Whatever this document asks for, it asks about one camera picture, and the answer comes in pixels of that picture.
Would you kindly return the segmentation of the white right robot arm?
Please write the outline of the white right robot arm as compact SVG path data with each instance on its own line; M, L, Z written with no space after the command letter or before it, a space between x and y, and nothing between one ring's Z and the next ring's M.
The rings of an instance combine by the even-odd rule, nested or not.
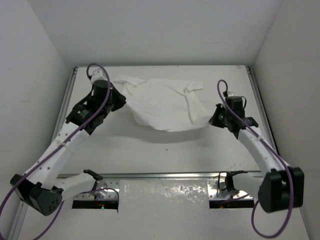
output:
M228 171L224 190L245 191L259 200L266 213L289 209L290 202L293 203L293 208L303 205L304 172L277 158L275 150L266 142L255 119L245 116L242 97L225 97L222 103L216 105L209 124L227 128L248 150L263 177L262 181L258 181L247 171Z

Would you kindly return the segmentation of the aluminium table edge rail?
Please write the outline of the aluminium table edge rail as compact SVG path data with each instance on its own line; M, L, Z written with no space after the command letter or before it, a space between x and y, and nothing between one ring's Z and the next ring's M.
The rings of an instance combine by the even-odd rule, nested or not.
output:
M99 173L108 179L213 179L219 172L174 172L174 173Z

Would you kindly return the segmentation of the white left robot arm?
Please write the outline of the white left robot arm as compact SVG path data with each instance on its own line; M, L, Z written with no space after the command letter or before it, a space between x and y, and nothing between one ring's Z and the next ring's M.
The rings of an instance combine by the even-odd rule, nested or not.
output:
M72 108L40 159L23 175L15 174L11 178L10 184L19 198L43 216L49 216L64 200L95 190L103 178L90 169L64 180L59 180L58 175L107 115L125 104L126 98L110 81L94 81L89 94Z

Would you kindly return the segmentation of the white front cover panel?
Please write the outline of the white front cover panel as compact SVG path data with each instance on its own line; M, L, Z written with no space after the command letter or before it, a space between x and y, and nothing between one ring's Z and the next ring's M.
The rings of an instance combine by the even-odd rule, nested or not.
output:
M21 240L258 240L271 235L285 211L260 207L211 209L203 180L121 180L119 207L73 209L64 203L58 216L26 213Z

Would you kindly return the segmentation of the white printed t-shirt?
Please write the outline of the white printed t-shirt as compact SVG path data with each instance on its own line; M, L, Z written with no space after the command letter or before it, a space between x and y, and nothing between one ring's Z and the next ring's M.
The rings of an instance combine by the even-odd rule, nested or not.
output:
M129 112L142 126L158 131L183 132L202 129L209 124L210 113L197 93L200 81L120 75L113 83L126 98L122 112Z

